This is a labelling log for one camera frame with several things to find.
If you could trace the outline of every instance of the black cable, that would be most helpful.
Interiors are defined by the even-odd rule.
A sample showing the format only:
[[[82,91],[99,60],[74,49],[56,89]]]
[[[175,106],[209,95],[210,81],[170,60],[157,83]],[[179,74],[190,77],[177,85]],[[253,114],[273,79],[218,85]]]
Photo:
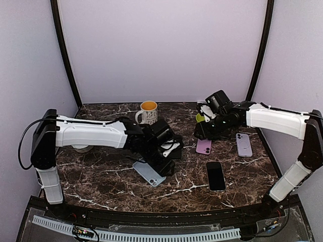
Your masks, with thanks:
[[[282,109],[282,108],[277,108],[277,107],[269,107],[268,105],[264,104],[263,102],[260,103],[263,107],[271,109],[271,110],[275,110],[275,111],[283,111],[283,112],[290,112],[290,113],[294,113],[294,114],[298,114],[298,115],[302,115],[301,112],[296,112],[296,111],[291,111],[291,110],[287,110],[287,109]],[[313,114],[311,112],[309,113],[303,113],[304,116],[310,116],[310,117],[317,117],[319,119],[323,120],[323,117],[318,116],[317,114]]]
[[[267,230],[265,230],[265,231],[264,230],[261,230],[261,231],[259,231],[258,233],[255,233],[255,234],[250,234],[250,235],[241,234],[241,237],[246,237],[246,238],[250,238],[250,237],[254,237],[254,238],[265,238],[265,237],[272,237],[272,236],[280,233],[286,227],[286,225],[288,223],[288,220],[289,220],[289,217],[290,217],[290,213],[291,213],[290,210],[291,210],[290,195],[288,195],[288,215],[287,215],[287,219],[286,219],[284,225],[277,232],[275,232],[273,234],[270,234],[270,235],[259,235],[259,234],[264,233],[264,232],[267,231]]]
[[[20,141],[19,141],[19,145],[18,145],[18,161],[19,161],[19,164],[21,166],[21,168],[23,168],[24,170],[29,170],[31,167],[32,167],[32,164],[30,164],[28,167],[24,167],[24,165],[22,164],[22,161],[21,161],[21,157],[20,157],[20,151],[21,151],[21,145],[22,145],[22,142],[24,140],[24,137],[27,133],[27,131],[35,124],[39,123],[39,122],[42,122],[42,121],[57,121],[55,118],[41,118],[41,119],[38,119],[34,122],[32,122],[30,125],[28,125],[28,127],[25,129],[25,131],[22,133],[22,136],[20,138]]]
[[[58,220],[60,221],[63,221],[63,222],[66,222],[66,223],[71,223],[73,224],[74,226],[78,226],[78,227],[83,227],[83,228],[87,228],[87,229],[90,229],[91,231],[93,231],[97,237],[97,241],[96,242],[100,242],[100,237],[99,237],[99,234],[95,231],[95,229],[91,228],[90,226],[86,226],[84,224],[79,224],[77,223],[77,217],[75,216],[75,219],[76,219],[76,222],[71,222],[71,221],[68,221],[68,220],[64,220],[64,219],[61,219],[61,218],[58,218],[52,211],[49,210],[49,212]]]
[[[19,164],[21,166],[21,168],[23,168],[24,170],[29,170],[31,167],[32,167],[32,164],[30,164],[28,167],[25,167],[23,164],[22,164],[22,161],[21,161],[21,146],[22,146],[22,142],[24,140],[24,137],[26,135],[26,133],[28,132],[28,130],[35,124],[37,123],[40,123],[42,121],[56,121],[56,122],[68,122],[68,123],[76,123],[76,124],[88,124],[88,125],[110,125],[110,124],[113,124],[117,121],[119,121],[121,118],[123,117],[119,117],[113,121],[110,121],[110,122],[101,122],[101,123],[95,123],[95,122],[90,122],[90,121],[80,121],[80,120],[62,120],[62,119],[56,119],[56,118],[41,118],[41,119],[38,119],[34,122],[32,122],[30,125],[27,126],[27,128],[25,129],[25,131],[23,132],[21,138],[20,138],[20,141],[19,141],[19,145],[18,145],[18,161],[19,161]]]
[[[138,159],[132,158],[129,155],[126,155],[126,158],[128,158],[129,160],[132,160],[132,161],[136,161],[136,162],[139,162],[139,163],[143,163],[143,164],[147,163],[146,161],[142,161],[142,160],[138,160]]]

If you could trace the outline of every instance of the white mug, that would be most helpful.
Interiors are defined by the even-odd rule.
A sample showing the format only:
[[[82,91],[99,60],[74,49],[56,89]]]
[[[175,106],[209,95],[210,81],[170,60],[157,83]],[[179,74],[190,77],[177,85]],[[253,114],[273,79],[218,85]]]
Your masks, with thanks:
[[[140,111],[136,113],[135,119],[136,122],[139,124],[153,124],[157,122],[158,120],[158,114],[157,114],[157,103],[154,101],[145,101],[142,104],[140,104]],[[142,121],[138,121],[138,117],[142,115],[141,119]]]

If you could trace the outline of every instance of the purple phone case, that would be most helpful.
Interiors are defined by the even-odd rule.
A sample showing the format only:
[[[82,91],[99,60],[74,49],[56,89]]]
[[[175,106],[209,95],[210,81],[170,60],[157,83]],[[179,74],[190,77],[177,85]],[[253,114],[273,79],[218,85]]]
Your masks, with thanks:
[[[250,144],[249,135],[236,134],[238,155],[242,157],[251,157],[252,149]]]
[[[211,153],[212,140],[197,139],[196,153],[209,155]]]

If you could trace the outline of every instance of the phone screen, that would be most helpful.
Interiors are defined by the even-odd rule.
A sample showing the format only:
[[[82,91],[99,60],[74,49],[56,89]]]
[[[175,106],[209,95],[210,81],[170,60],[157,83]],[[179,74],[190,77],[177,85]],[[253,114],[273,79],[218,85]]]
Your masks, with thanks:
[[[224,191],[226,183],[220,162],[208,162],[206,164],[208,184],[211,191]]]

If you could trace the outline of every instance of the white wall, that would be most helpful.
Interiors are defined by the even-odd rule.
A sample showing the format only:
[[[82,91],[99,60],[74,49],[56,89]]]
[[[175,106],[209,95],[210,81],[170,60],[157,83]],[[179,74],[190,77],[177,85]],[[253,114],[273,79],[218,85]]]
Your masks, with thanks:
[[[291,110],[323,111],[323,2],[276,1],[254,101]],[[265,132],[282,171],[302,142]],[[323,168],[298,189],[316,241],[323,241]]]
[[[0,235],[15,241],[30,195],[37,195],[35,170],[17,159],[26,126],[48,108],[74,115],[77,107],[66,77],[50,1],[0,1]],[[30,164],[31,133],[23,145]]]
[[[60,1],[82,101],[244,99],[266,2]]]

